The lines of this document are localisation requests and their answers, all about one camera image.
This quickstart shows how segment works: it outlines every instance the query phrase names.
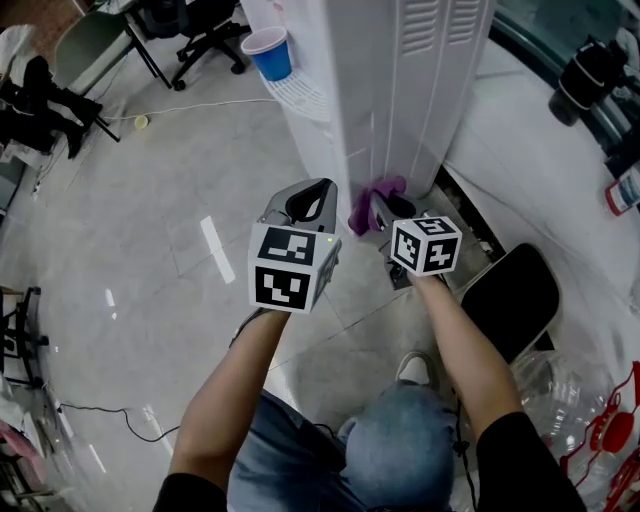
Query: window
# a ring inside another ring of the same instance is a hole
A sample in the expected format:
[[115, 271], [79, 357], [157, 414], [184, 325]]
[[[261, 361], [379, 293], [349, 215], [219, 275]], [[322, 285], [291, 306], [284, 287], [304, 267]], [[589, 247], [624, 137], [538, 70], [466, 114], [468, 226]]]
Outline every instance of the window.
[[626, 76], [583, 117], [605, 150], [640, 120], [640, 22], [628, 10], [640, 16], [635, 2], [498, 0], [490, 35], [554, 88], [589, 35], [605, 44], [616, 40], [628, 57]]

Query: chair base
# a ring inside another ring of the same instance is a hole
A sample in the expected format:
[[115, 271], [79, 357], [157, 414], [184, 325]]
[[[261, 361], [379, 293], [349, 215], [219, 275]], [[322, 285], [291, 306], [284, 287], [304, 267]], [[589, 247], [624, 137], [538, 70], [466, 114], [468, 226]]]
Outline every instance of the chair base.
[[[33, 374], [31, 361], [35, 359], [35, 351], [38, 346], [46, 346], [49, 344], [49, 338], [42, 336], [40, 339], [34, 339], [26, 330], [27, 312], [29, 310], [29, 302], [32, 295], [40, 295], [41, 291], [38, 287], [30, 287], [25, 293], [24, 300], [18, 302], [16, 310], [13, 313], [3, 317], [4, 333], [2, 356], [0, 357], [0, 371], [4, 372], [4, 358], [21, 359], [27, 374], [27, 380], [7, 378], [13, 384], [20, 384], [29, 388], [41, 388], [44, 383], [42, 379]], [[16, 328], [7, 328], [7, 321], [10, 317], [16, 317]], [[31, 350], [27, 348], [27, 343], [31, 344]], [[5, 348], [15, 348], [15, 354], [8, 354]]]
[[248, 32], [251, 32], [251, 28], [249, 26], [241, 26], [238, 23], [228, 21], [215, 30], [211, 29], [210, 31], [207, 31], [203, 37], [198, 40], [196, 40], [196, 37], [198, 36], [192, 37], [187, 46], [177, 52], [178, 60], [183, 64], [171, 80], [173, 88], [176, 91], [184, 90], [186, 88], [186, 84], [184, 80], [182, 80], [184, 74], [207, 51], [213, 48], [220, 50], [233, 61], [231, 72], [234, 75], [244, 73], [244, 70], [246, 69], [245, 63], [236, 52], [229, 48], [225, 41], [232, 37], [239, 37], [243, 34], [247, 34]]

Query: sneaker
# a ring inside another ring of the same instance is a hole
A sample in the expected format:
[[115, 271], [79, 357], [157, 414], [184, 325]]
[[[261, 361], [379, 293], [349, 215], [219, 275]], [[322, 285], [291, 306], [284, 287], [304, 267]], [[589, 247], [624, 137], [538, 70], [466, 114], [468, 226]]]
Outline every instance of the sneaker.
[[431, 358], [417, 350], [409, 352], [402, 358], [396, 380], [407, 380], [421, 386], [429, 386], [434, 391], [438, 390], [438, 376]]

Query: black cable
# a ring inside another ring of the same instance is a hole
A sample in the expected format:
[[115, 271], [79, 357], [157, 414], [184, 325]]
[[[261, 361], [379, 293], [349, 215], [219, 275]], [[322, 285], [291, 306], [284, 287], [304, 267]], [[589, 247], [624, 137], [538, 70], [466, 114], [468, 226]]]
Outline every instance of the black cable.
[[464, 465], [464, 471], [467, 475], [467, 483], [469, 489], [471, 489], [471, 503], [473, 510], [478, 512], [478, 503], [476, 501], [476, 488], [471, 480], [471, 473], [469, 473], [469, 459], [467, 459], [467, 449], [469, 448], [469, 441], [462, 440], [462, 434], [460, 432], [460, 414], [462, 413], [462, 402], [458, 400], [458, 408], [456, 410], [456, 442], [453, 443], [453, 450], [458, 454], [458, 457], [462, 457], [462, 464]]
[[104, 91], [102, 91], [102, 93], [100, 94], [100, 96], [98, 96], [97, 98], [95, 98], [93, 101], [95, 101], [96, 103], [99, 102], [105, 94], [107, 94], [107, 92], [109, 91], [109, 89], [111, 88], [111, 86], [113, 85], [113, 82], [115, 81], [115, 79], [118, 77], [118, 75], [120, 74], [120, 71], [122, 71], [122, 68], [124, 67], [125, 63], [127, 62], [127, 58], [129, 58], [129, 55], [131, 55], [131, 52], [127, 53], [124, 58], [122, 59], [122, 62], [120, 63], [120, 67], [116, 70], [116, 72], [113, 74], [113, 76], [111, 77], [111, 81], [109, 82], [109, 85], [107, 85], [106, 89]]
[[164, 438], [165, 436], [171, 434], [171, 432], [174, 432], [175, 430], [178, 430], [180, 428], [180, 425], [178, 425], [177, 427], [173, 427], [172, 429], [167, 430], [164, 434], [162, 434], [160, 437], [156, 439], [147, 439], [146, 437], [142, 437], [135, 430], [133, 430], [133, 428], [131, 428], [131, 425], [129, 424], [129, 415], [127, 414], [126, 409], [103, 409], [102, 407], [79, 407], [77, 405], [71, 405], [71, 404], [60, 404], [58, 406], [57, 411], [59, 413], [62, 413], [63, 407], [68, 407], [69, 409], [77, 409], [78, 411], [102, 411], [102, 412], [110, 412], [110, 413], [122, 412], [124, 413], [124, 419], [127, 422], [127, 427], [129, 428], [129, 430], [131, 430], [131, 433], [134, 436], [136, 436], [138, 439], [141, 439], [146, 443], [157, 443], [158, 441], [160, 441], [160, 439]]
[[326, 423], [314, 423], [314, 425], [316, 427], [322, 427], [326, 429], [329, 432], [329, 434], [331, 434], [331, 437], [333, 437], [334, 439], [337, 439], [336, 435], [333, 433], [333, 429]]

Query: wall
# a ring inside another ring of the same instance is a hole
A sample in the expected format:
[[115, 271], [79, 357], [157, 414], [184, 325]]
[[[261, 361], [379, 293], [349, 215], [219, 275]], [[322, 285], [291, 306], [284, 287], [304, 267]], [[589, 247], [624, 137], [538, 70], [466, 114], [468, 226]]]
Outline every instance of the wall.
[[3, 0], [0, 5], [0, 26], [28, 23], [38, 27], [34, 46], [49, 61], [60, 36], [79, 17], [72, 0]]

